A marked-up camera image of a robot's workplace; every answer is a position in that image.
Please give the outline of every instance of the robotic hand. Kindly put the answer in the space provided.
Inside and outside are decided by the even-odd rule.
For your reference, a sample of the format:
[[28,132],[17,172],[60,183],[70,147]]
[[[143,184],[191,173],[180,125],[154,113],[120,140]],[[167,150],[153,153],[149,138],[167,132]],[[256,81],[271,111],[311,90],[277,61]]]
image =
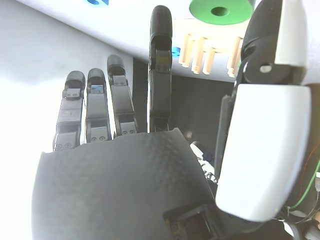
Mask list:
[[[179,129],[170,130],[169,9],[157,6],[151,17],[148,133],[138,133],[118,56],[107,61],[109,86],[100,69],[89,72],[87,83],[83,73],[71,72],[53,152],[42,153],[35,179],[33,239],[222,240],[281,217],[310,130],[311,93],[299,85],[306,57],[299,2],[263,0],[252,16],[233,94],[222,100],[216,153],[201,152],[214,161],[218,185],[207,181]],[[295,51],[284,46],[289,42]],[[86,144],[80,145],[85,86]],[[292,226],[303,238],[305,227]]]

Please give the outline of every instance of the red wire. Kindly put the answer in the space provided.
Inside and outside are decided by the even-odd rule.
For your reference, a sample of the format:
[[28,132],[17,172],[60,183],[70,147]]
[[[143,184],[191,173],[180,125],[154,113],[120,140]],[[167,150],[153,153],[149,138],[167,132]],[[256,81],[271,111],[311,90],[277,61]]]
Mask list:
[[306,162],[304,164],[304,168],[303,168],[303,172],[301,175],[301,179],[300,179],[300,192],[299,192],[299,196],[297,197],[297,199],[299,200],[302,194],[302,184],[303,184],[303,180],[304,180],[304,175],[307,169],[307,165],[309,160],[311,159],[311,157],[313,156],[313,154],[315,153],[315,151],[317,150],[317,148],[320,146],[320,141],[314,146],[314,148],[312,149],[312,151],[310,152],[308,158],[306,159]]

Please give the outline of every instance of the green disc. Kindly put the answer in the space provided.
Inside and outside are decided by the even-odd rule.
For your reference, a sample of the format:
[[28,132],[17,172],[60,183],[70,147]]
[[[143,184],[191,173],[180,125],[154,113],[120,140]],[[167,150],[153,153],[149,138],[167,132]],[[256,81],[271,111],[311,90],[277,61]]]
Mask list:
[[231,25],[249,19],[256,0],[192,0],[190,13],[198,20],[214,25]]

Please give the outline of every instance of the green wire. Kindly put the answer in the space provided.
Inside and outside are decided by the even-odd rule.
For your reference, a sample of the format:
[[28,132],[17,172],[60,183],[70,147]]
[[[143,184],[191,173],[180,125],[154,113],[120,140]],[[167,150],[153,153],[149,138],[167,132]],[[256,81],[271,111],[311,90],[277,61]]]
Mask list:
[[318,161],[318,164],[316,165],[314,174],[312,175],[312,178],[311,178],[311,180],[309,182],[309,185],[306,188],[306,190],[304,191],[302,197],[300,198],[300,200],[295,205],[291,206],[290,209],[295,209],[296,207],[298,207],[302,203],[302,201],[306,198],[306,196],[307,196],[307,194],[308,194],[313,182],[315,181],[316,174],[319,171],[319,168],[320,168],[320,160]]

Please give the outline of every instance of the cable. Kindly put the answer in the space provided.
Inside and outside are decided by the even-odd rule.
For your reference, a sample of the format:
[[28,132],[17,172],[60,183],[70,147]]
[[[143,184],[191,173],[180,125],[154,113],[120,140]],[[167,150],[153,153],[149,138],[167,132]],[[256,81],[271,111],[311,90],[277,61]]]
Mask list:
[[302,220],[297,221],[296,224],[304,223],[307,220],[309,220],[310,218],[312,218],[318,211],[318,209],[317,209],[317,211],[315,211],[315,210],[316,210],[317,206],[319,205],[319,202],[320,202],[320,193],[317,192],[316,200],[315,200],[313,208],[311,209],[311,211]]
[[309,192],[309,190],[311,188],[311,185],[312,185],[312,183],[314,182],[314,180],[316,178],[316,174],[319,171],[319,169],[320,169],[320,160],[318,161],[318,164],[316,165],[314,174],[312,175],[312,178],[311,178],[306,190],[304,191],[302,197],[300,198],[300,200],[295,205],[290,207],[291,210],[297,208],[302,203],[302,201],[306,198],[306,196],[307,196],[307,194],[308,194],[308,192]]
[[299,195],[297,197],[297,200],[301,197],[301,194],[302,194],[302,187],[303,187],[303,181],[304,181],[304,175],[305,175],[305,172],[306,172],[306,169],[307,169],[307,165],[309,163],[309,160],[311,159],[311,157],[313,156],[313,154],[315,153],[315,151],[317,150],[317,148],[320,146],[320,141],[313,147],[313,149],[311,150],[308,158],[306,159],[305,161],[305,164],[304,164],[304,168],[303,168],[303,171],[302,171],[302,175],[301,175],[301,180],[300,180],[300,192],[299,192]]

